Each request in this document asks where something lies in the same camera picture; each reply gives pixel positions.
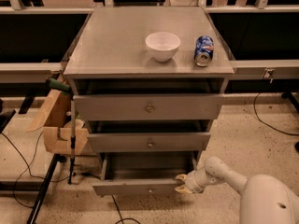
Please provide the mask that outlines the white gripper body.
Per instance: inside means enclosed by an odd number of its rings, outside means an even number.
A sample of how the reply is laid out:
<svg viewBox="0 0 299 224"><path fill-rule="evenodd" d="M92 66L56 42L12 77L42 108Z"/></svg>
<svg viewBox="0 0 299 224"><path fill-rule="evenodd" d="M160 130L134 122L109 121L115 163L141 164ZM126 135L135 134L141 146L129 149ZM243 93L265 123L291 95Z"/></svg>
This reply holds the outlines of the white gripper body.
<svg viewBox="0 0 299 224"><path fill-rule="evenodd" d="M184 182L184 190L187 193L201 193L207 186L221 184L223 180L209 174L204 168L202 168L188 173Z"/></svg>

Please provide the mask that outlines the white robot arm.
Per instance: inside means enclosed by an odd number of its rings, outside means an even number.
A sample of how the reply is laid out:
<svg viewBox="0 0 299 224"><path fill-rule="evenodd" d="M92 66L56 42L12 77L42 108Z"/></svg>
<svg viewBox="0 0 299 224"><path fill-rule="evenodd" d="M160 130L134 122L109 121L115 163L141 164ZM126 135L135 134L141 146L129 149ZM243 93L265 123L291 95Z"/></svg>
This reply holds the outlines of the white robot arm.
<svg viewBox="0 0 299 224"><path fill-rule="evenodd" d="M220 158L209 157L198 170L176 176L182 194L203 192L205 187L227 183L240 195L239 224L299 224L299 197L270 175L246 177Z"/></svg>

